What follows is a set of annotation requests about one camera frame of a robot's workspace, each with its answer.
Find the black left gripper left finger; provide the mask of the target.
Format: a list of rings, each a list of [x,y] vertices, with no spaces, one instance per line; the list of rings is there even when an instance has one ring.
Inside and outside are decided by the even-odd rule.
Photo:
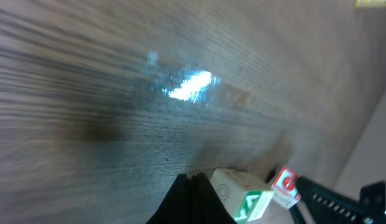
[[[191,224],[190,180],[179,174],[147,224]]]

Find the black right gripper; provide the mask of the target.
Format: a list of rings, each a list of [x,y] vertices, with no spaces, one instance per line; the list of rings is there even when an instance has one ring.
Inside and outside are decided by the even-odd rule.
[[[363,186],[359,202],[303,176],[297,178],[295,187],[315,223],[386,224],[385,181]]]

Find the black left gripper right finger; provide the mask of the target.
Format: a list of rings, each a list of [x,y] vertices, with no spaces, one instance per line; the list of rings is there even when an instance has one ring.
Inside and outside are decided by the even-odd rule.
[[[236,224],[204,173],[192,177],[192,223]]]

